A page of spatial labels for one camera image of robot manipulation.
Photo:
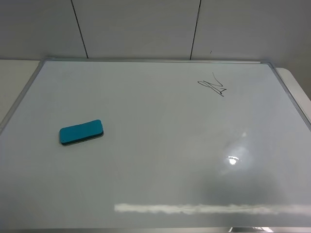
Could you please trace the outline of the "black marker scribble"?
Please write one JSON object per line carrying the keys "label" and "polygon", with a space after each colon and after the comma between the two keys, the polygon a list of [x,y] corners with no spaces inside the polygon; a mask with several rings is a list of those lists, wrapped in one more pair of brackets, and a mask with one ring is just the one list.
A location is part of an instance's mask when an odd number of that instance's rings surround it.
{"label": "black marker scribble", "polygon": [[212,72],[212,76],[214,78],[213,83],[205,81],[205,80],[198,81],[197,83],[204,87],[210,88],[212,91],[216,92],[218,95],[224,97],[223,92],[226,91],[227,89],[224,87],[222,83],[218,81],[214,72]]}

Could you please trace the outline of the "teal whiteboard eraser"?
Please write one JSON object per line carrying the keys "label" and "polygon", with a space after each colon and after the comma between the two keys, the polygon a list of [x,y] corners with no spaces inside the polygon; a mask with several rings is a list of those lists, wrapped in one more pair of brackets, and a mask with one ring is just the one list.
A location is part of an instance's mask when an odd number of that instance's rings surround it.
{"label": "teal whiteboard eraser", "polygon": [[63,146],[68,146],[104,135],[102,122],[97,119],[83,124],[61,128],[59,131],[59,142]]}

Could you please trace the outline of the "white framed whiteboard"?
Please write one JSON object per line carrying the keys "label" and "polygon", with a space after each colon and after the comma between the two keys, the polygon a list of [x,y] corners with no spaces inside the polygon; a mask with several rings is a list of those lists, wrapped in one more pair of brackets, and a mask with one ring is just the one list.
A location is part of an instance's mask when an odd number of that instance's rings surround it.
{"label": "white framed whiteboard", "polygon": [[3,231],[310,224],[311,122],[269,63],[49,59],[0,126]]}

